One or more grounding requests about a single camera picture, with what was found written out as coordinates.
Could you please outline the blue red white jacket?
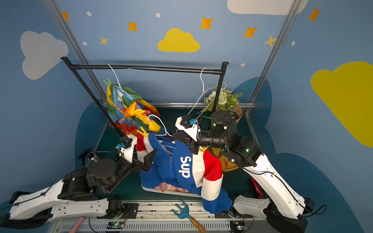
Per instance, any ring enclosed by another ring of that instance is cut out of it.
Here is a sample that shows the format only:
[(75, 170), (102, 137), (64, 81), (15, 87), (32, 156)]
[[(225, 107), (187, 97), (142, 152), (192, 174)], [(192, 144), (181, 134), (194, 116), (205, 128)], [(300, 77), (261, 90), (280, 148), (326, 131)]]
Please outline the blue red white jacket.
[(217, 214), (229, 211), (233, 201), (222, 189), (223, 172), (221, 162), (208, 150), (192, 154), (187, 145), (163, 136), (148, 134), (148, 138), (137, 135), (138, 160), (157, 149), (149, 172), (141, 172), (140, 180), (146, 188), (156, 188), (161, 183), (184, 188), (202, 198), (206, 211)]

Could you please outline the yellow clothespin top blue jacket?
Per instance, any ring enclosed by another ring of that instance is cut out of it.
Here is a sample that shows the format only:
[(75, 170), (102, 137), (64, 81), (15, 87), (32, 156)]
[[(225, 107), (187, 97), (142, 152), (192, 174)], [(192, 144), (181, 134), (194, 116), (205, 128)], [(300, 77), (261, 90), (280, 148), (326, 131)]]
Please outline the yellow clothespin top blue jacket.
[(143, 135), (144, 138), (148, 138), (148, 133), (146, 132), (146, 130), (143, 127), (140, 127), (140, 129), (137, 130), (137, 132), (138, 132), (138, 134)]

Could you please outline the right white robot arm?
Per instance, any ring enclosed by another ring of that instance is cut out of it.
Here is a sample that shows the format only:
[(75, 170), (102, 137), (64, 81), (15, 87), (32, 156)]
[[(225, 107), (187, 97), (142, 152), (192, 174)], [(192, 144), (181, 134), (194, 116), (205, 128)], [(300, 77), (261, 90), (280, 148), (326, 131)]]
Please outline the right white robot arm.
[(221, 155), (256, 180), (269, 197), (235, 197), (233, 208), (240, 215), (265, 218), (281, 233), (305, 232), (308, 221), (304, 215), (312, 212), (314, 201), (303, 198), (287, 184), (256, 142), (238, 134), (234, 116), (219, 110), (209, 119), (209, 130), (201, 130), (197, 119), (179, 117), (175, 123), (178, 132), (172, 138), (186, 144), (193, 154), (204, 147), (220, 149)]

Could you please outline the white wire hanger pink jacket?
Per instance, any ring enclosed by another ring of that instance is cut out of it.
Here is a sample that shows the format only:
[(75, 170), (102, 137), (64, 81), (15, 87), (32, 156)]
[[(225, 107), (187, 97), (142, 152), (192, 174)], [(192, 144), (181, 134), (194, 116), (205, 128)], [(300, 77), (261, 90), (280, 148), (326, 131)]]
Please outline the white wire hanger pink jacket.
[[(218, 85), (215, 85), (211, 88), (208, 88), (208, 89), (205, 89), (205, 83), (202, 79), (202, 73), (204, 70), (206, 70), (207, 68), (203, 68), (201, 73), (200, 73), (200, 80), (202, 82), (202, 88), (203, 88), (203, 91), (202, 91), (202, 94), (201, 96), (197, 99), (196, 103), (194, 104), (194, 106), (191, 108), (191, 110), (189, 111), (188, 115), (194, 110), (194, 108), (196, 107), (196, 104), (199, 102), (199, 100), (204, 96), (204, 94), (206, 94), (209, 90), (212, 90), (214, 88), (216, 88)], [(218, 97), (218, 104), (226, 104), (227, 103), (227, 100), (224, 99), (223, 97)]]

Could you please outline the pink kids jacket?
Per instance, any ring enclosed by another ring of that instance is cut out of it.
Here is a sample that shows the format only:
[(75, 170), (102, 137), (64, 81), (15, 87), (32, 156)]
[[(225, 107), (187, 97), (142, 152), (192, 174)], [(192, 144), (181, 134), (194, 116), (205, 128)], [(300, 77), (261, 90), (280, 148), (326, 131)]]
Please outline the pink kids jacket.
[(184, 193), (188, 193), (188, 191), (186, 189), (184, 189), (184, 188), (178, 188), (178, 187), (175, 187), (175, 186), (173, 186), (171, 184), (167, 184), (167, 183), (161, 183), (155, 189), (159, 189), (162, 192), (172, 191), (172, 192), (184, 192)]

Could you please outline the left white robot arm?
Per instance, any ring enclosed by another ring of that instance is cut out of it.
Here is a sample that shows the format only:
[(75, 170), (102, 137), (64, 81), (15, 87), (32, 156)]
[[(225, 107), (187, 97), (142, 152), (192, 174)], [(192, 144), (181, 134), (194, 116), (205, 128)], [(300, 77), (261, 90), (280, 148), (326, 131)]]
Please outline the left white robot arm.
[(69, 217), (121, 217), (126, 212), (121, 198), (99, 199), (96, 191), (111, 193), (133, 170), (149, 172), (156, 152), (153, 150), (145, 155), (143, 162), (92, 156), (88, 167), (67, 174), (43, 190), (34, 193), (17, 191), (10, 200), (9, 213), (1, 217), (1, 227), (26, 230)]

